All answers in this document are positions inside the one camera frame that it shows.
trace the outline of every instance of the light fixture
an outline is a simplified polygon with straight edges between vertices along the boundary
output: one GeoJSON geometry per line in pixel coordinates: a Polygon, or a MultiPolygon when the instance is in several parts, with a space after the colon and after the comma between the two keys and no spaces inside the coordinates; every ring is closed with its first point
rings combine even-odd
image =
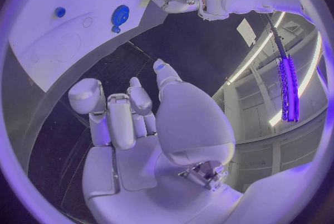
{"type": "MultiPolygon", "coordinates": [[[[277,28],[279,26],[279,24],[281,23],[283,17],[285,15],[285,12],[282,12],[281,15],[279,16],[277,22],[275,23],[275,28],[277,28]]],[[[259,53],[263,50],[264,46],[268,43],[268,41],[270,40],[270,38],[273,36],[273,33],[270,33],[266,39],[262,42],[262,44],[259,46],[259,48],[257,49],[257,51],[254,53],[254,55],[246,62],[246,64],[231,78],[229,79],[227,82],[227,85],[230,85],[230,83],[232,83],[233,81],[235,81],[239,75],[241,75],[241,73],[246,70],[246,68],[252,63],[252,61],[254,61],[254,59],[257,57],[257,55],[259,55],[259,53]]]]}
{"type": "MultiPolygon", "coordinates": [[[[298,88],[298,97],[300,98],[301,95],[303,94],[303,92],[305,91],[308,83],[311,81],[312,75],[314,73],[314,71],[316,70],[317,67],[317,62],[320,56],[320,50],[321,50],[321,43],[322,43],[322,39],[321,39],[321,35],[320,33],[318,33],[318,39],[317,39],[317,45],[316,45],[316,50],[315,50],[315,54],[313,55],[313,59],[311,62],[310,67],[308,68],[308,71],[306,73],[306,76],[304,78],[304,80],[302,81],[301,85],[298,88]]],[[[270,125],[271,126],[275,126],[281,119],[282,116],[282,110],[280,110],[270,121],[270,125]]]]}

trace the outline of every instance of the robotic arm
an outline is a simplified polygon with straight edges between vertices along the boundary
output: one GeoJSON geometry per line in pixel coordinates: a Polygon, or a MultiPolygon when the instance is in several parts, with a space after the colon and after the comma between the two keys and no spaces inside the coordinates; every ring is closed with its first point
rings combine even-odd
{"type": "Polygon", "coordinates": [[[230,13],[244,14],[251,10],[258,13],[284,11],[303,16],[310,21],[299,0],[152,0],[168,13],[198,11],[209,21],[223,20],[230,13]]]}

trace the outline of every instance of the fluorescent light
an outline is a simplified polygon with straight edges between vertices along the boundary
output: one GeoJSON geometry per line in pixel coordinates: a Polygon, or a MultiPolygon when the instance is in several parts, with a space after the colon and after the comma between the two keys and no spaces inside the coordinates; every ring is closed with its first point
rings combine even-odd
{"type": "MultiPolygon", "coordinates": [[[[283,17],[285,15],[285,12],[282,12],[281,15],[279,16],[277,22],[275,23],[275,27],[277,28],[279,26],[279,24],[281,23],[283,17]]],[[[270,38],[273,36],[273,33],[270,33],[266,39],[263,41],[263,43],[259,46],[259,48],[257,49],[257,51],[254,53],[254,55],[246,62],[246,64],[228,81],[229,82],[233,82],[235,81],[239,75],[241,75],[241,73],[246,70],[246,68],[252,63],[252,61],[254,61],[254,59],[257,57],[257,55],[259,55],[259,53],[263,50],[264,46],[268,43],[268,41],[270,40],[270,38]]]]}
{"type": "MultiPolygon", "coordinates": [[[[317,46],[316,46],[316,50],[315,50],[315,54],[313,55],[313,59],[311,62],[310,67],[308,68],[308,71],[306,73],[306,76],[304,78],[304,80],[302,81],[301,85],[298,88],[298,97],[300,98],[301,95],[304,93],[308,83],[311,81],[312,75],[314,73],[314,71],[316,70],[317,67],[317,63],[318,63],[318,59],[320,56],[320,50],[321,50],[321,43],[322,43],[322,39],[321,39],[321,35],[320,33],[318,33],[318,39],[317,39],[317,46]]],[[[281,119],[281,115],[282,115],[282,110],[280,110],[270,121],[270,125],[274,126],[276,125],[280,119],[281,119]]]]}

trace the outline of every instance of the black floor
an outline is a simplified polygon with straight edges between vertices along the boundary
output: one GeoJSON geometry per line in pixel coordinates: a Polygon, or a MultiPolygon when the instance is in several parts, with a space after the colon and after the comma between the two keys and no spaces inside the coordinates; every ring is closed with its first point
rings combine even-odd
{"type": "MultiPolygon", "coordinates": [[[[250,48],[236,30],[246,18],[257,37],[264,25],[259,14],[231,14],[222,21],[203,21],[196,12],[170,14],[161,26],[133,38],[101,59],[81,78],[99,79],[105,94],[125,92],[137,76],[159,106],[152,66],[157,58],[172,65],[184,81],[213,95],[242,62],[250,48]]],[[[77,115],[67,93],[45,121],[35,142],[28,176],[37,189],[60,211],[78,222],[95,223],[82,194],[82,171],[92,147],[87,115],[77,115]]]]}

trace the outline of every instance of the blue cap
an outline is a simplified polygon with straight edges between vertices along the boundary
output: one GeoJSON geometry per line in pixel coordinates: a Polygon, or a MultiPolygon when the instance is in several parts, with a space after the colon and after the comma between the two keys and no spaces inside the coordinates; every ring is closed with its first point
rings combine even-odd
{"type": "Polygon", "coordinates": [[[129,18],[130,9],[126,5],[120,5],[117,9],[114,10],[111,22],[115,26],[120,26],[127,21],[129,18]]]}
{"type": "Polygon", "coordinates": [[[112,32],[114,32],[114,33],[120,33],[120,32],[121,32],[121,29],[120,29],[118,26],[115,26],[115,25],[112,27],[111,30],[112,30],[112,32]]]}
{"type": "Polygon", "coordinates": [[[55,9],[55,14],[59,18],[63,17],[65,15],[65,13],[66,13],[66,10],[62,7],[59,7],[59,8],[55,9]]]}

